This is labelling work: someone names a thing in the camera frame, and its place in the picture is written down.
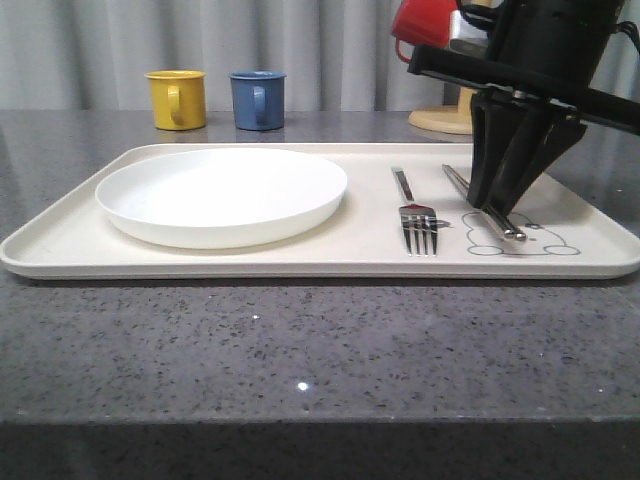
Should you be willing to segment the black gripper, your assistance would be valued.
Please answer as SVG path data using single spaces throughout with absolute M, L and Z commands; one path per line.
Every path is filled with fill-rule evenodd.
M 464 19 L 487 32 L 481 57 L 417 45 L 408 70 L 462 86 L 522 91 L 556 100 L 586 120 L 636 133 L 636 102 L 591 88 L 610 36 L 626 27 L 620 1 L 503 1 L 460 6 Z M 582 139 L 576 117 L 528 112 L 491 94 L 474 94 L 471 180 L 467 201 L 509 214 L 532 183 Z

